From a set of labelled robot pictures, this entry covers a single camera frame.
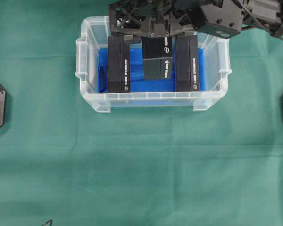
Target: table surface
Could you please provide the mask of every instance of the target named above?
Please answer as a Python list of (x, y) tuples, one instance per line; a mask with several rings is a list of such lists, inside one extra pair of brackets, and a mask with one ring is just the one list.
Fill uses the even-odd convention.
[(283, 42), (230, 41), (227, 95), (96, 113), (75, 40), (108, 0), (0, 0), (0, 226), (283, 226)]

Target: plastic bin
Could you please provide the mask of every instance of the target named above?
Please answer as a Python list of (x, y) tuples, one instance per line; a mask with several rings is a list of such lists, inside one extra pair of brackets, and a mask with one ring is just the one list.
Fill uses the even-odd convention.
[(83, 98), (97, 112), (109, 113), (112, 107), (192, 106), (205, 111), (220, 100), (228, 90), (227, 76), (232, 72), (229, 45), (226, 39), (198, 33), (203, 49), (205, 91), (98, 93), (99, 49), (107, 48), (110, 35), (109, 17), (89, 17), (82, 23), (81, 37), (76, 41), (76, 73)]

